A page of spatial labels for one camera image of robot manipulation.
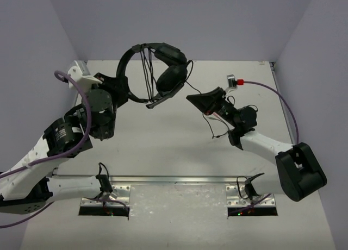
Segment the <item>lavender wall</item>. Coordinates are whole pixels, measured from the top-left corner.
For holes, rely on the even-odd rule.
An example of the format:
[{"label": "lavender wall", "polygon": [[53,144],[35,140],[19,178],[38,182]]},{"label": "lavender wall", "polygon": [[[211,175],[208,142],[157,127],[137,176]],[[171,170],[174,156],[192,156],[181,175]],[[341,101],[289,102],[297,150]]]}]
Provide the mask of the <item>lavender wall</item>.
[{"label": "lavender wall", "polygon": [[337,249],[347,249],[348,0],[312,0],[277,64],[281,92],[327,174],[320,197]]},{"label": "lavender wall", "polygon": [[310,0],[51,0],[83,59],[165,41],[197,60],[275,61]]},{"label": "lavender wall", "polygon": [[[76,59],[49,0],[0,0],[0,171],[20,160],[69,107],[73,94],[55,80]],[[0,224],[23,216],[0,215]],[[19,249],[26,225],[0,230],[0,248]]]}]

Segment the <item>headphone ear cup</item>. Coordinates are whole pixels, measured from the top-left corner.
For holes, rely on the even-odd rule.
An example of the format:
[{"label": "headphone ear cup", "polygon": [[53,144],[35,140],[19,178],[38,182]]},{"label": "headphone ear cup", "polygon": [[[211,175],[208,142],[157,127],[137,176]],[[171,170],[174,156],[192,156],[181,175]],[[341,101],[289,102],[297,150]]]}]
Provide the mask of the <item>headphone ear cup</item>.
[{"label": "headphone ear cup", "polygon": [[185,82],[187,77],[186,65],[169,66],[157,80],[157,90],[159,92],[171,91],[179,83]]},{"label": "headphone ear cup", "polygon": [[161,46],[156,48],[154,56],[168,66],[187,63],[185,54],[183,54],[178,48],[166,43],[163,43]]}]

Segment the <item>mounting plate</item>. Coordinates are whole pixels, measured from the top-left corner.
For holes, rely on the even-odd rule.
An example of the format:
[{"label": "mounting plate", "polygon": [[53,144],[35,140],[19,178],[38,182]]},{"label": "mounting plate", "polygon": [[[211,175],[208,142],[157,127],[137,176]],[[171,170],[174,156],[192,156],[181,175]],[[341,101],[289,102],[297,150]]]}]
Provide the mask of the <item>mounting plate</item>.
[{"label": "mounting plate", "polygon": [[[240,186],[240,193],[243,198],[246,198],[244,185]],[[277,216],[276,200],[274,195],[270,195],[259,204],[256,204],[252,209],[242,211],[243,208],[251,205],[250,199],[240,197],[237,185],[226,185],[226,201],[228,216]],[[256,198],[254,201],[262,199],[263,196]]]},{"label": "mounting plate", "polygon": [[[116,182],[110,182],[113,186],[114,191],[110,194],[109,199],[118,200],[123,202],[127,207],[129,207],[129,199],[131,197],[131,185],[118,184]],[[105,204],[108,208],[124,208],[123,205],[106,202]],[[92,201],[87,198],[82,198],[80,207],[103,207],[102,202]]]}]

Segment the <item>black cable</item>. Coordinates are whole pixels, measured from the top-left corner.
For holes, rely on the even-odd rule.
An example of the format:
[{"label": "black cable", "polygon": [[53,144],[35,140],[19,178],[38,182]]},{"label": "black cable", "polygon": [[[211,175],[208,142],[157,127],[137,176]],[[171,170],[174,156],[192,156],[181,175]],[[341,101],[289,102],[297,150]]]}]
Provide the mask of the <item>black cable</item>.
[{"label": "black cable", "polygon": [[237,177],[237,188],[238,188],[238,194],[239,194],[239,196],[240,196],[240,198],[241,198],[241,199],[248,199],[248,197],[244,198],[244,197],[241,195],[241,192],[240,192],[240,187],[239,187],[239,182],[238,182],[238,179],[239,179],[239,178],[245,178],[246,180],[248,180],[248,178],[247,178],[247,177],[245,177],[245,176],[238,176],[238,177]]},{"label": "black cable", "polygon": [[[210,124],[210,122],[207,120],[207,118],[204,116],[204,113],[202,113],[202,116],[203,116],[203,119],[205,119],[205,121],[208,123],[208,125],[209,125],[209,129],[210,129],[210,132],[212,133],[212,139],[214,139],[214,138],[220,138],[220,137],[222,137],[222,136],[225,136],[227,133],[228,133],[228,131],[226,131],[225,133],[223,133],[223,134],[221,134],[221,135],[218,135],[218,136],[215,136],[215,134],[214,134],[214,132],[213,132],[213,128],[212,128],[212,125]],[[220,119],[218,119],[220,122],[222,122],[223,124],[225,124],[226,126],[227,126],[227,128],[228,128],[228,130],[229,130],[229,127],[228,127],[228,125],[224,122],[224,121],[222,121],[222,120],[220,120]]]},{"label": "black cable", "polygon": [[151,76],[151,85],[152,85],[152,97],[154,97],[154,87],[153,84],[155,83],[155,85],[157,86],[157,82],[153,76],[153,65],[152,65],[152,52],[150,49],[148,49],[148,62],[150,63],[150,76]]},{"label": "black cable", "polygon": [[230,102],[230,104],[235,105],[235,98],[232,95],[227,97],[227,101]]},{"label": "black cable", "polygon": [[[189,84],[189,82],[186,80],[186,83],[192,88],[192,89],[194,89],[195,91],[197,91],[197,92],[199,92],[199,94],[202,94],[201,93],[201,91],[199,90],[199,89],[196,89],[195,87],[193,87],[191,84]],[[223,133],[223,134],[221,134],[221,135],[218,135],[218,136],[215,136],[215,134],[214,134],[214,132],[213,132],[213,128],[212,128],[212,125],[210,124],[210,122],[207,120],[207,118],[204,116],[204,113],[202,113],[202,116],[203,116],[203,119],[208,123],[208,125],[209,125],[209,129],[210,129],[210,132],[212,133],[212,139],[213,138],[220,138],[220,137],[222,137],[222,136],[225,136],[227,133],[228,133],[228,131],[226,131],[225,133]],[[219,118],[217,118],[217,120],[218,121],[220,121],[220,122],[222,122],[223,124],[225,124],[226,125],[226,127],[228,128],[228,130],[229,130],[229,127],[228,127],[228,125],[226,124],[226,122],[224,122],[223,120],[221,120],[221,119],[219,119]]]},{"label": "black cable", "polygon": [[254,105],[254,104],[248,105],[248,107],[251,107],[251,106],[254,106],[256,108],[256,112],[259,111],[259,108],[256,105]]},{"label": "black cable", "polygon": [[146,65],[145,65],[144,56],[143,56],[142,51],[140,51],[140,56],[141,56],[142,70],[144,72],[147,97],[148,97],[149,100],[151,100],[150,91],[149,91],[150,85],[149,85],[149,82],[147,81],[147,79],[148,79],[148,72],[147,72],[147,69],[146,69]]},{"label": "black cable", "polygon": [[192,71],[193,71],[193,69],[194,69],[194,61],[192,61],[192,60],[189,60],[188,62],[187,62],[187,66],[189,66],[189,64],[192,64],[192,66],[191,66],[191,70],[190,70],[190,72],[189,72],[189,74],[187,75],[187,77],[186,77],[186,82],[187,82],[187,80],[190,78],[190,76],[191,76],[191,73],[192,73]]},{"label": "black cable", "polygon": [[240,187],[239,187],[238,179],[239,179],[239,178],[245,178],[246,180],[248,180],[248,181],[251,182],[251,181],[253,181],[254,179],[256,179],[257,177],[262,176],[262,175],[264,175],[264,174],[265,174],[265,173],[258,173],[258,174],[256,174],[256,175],[252,176],[251,178],[247,178],[247,177],[245,177],[245,176],[238,176],[238,177],[237,177],[238,194],[239,194],[239,196],[240,196],[241,199],[249,199],[249,197],[246,197],[246,198],[242,197],[241,192],[240,192]]},{"label": "black cable", "polygon": [[195,87],[193,87],[187,80],[186,80],[186,83],[187,83],[192,89],[194,89],[195,91],[197,91],[197,92],[199,92],[200,94],[202,94],[202,93],[200,92],[199,89],[196,89]]},{"label": "black cable", "polygon": [[219,118],[216,118],[217,121],[222,122],[223,124],[225,124],[225,126],[227,127],[227,129],[229,130],[229,126],[227,125],[227,123]]},{"label": "black cable", "polygon": [[99,165],[99,173],[98,173],[98,175],[100,175],[101,173],[102,173],[102,166],[104,167],[104,169],[106,170],[106,172],[107,172],[107,176],[108,176],[108,178],[110,178],[110,175],[109,175],[109,171],[108,171],[108,168],[106,167],[106,165],[104,165],[103,163],[101,163],[101,162],[99,162],[98,163],[98,165]]}]

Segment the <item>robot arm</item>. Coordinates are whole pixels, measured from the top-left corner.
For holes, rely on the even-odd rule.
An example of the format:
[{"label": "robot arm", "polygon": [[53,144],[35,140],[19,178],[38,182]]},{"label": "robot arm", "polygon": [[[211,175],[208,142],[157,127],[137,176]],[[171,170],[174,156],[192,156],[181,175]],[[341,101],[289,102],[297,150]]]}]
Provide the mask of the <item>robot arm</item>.
[{"label": "robot arm", "polygon": [[28,214],[57,200],[96,198],[103,193],[112,192],[106,175],[77,179],[62,179],[51,175],[61,163],[92,148],[91,140],[85,133],[87,128],[90,130],[89,135],[97,139],[112,137],[116,109],[127,101],[117,89],[116,85],[119,83],[114,78],[102,74],[92,77],[79,61],[74,62],[68,74],[81,86],[79,90],[82,89],[85,93],[90,106],[91,125],[88,127],[89,116],[84,103],[54,121],[27,155],[11,169],[0,173],[0,212]]},{"label": "robot arm", "polygon": [[[228,79],[231,86],[237,81]],[[257,131],[257,112],[251,106],[240,109],[226,100],[226,92],[216,88],[209,93],[188,95],[190,101],[205,115],[218,114],[234,129],[228,131],[232,146],[252,152],[277,167],[278,177],[257,175],[245,182],[245,192],[250,200],[267,193],[284,193],[294,201],[300,201],[326,185],[327,180],[311,148],[305,144],[286,144]]]}]

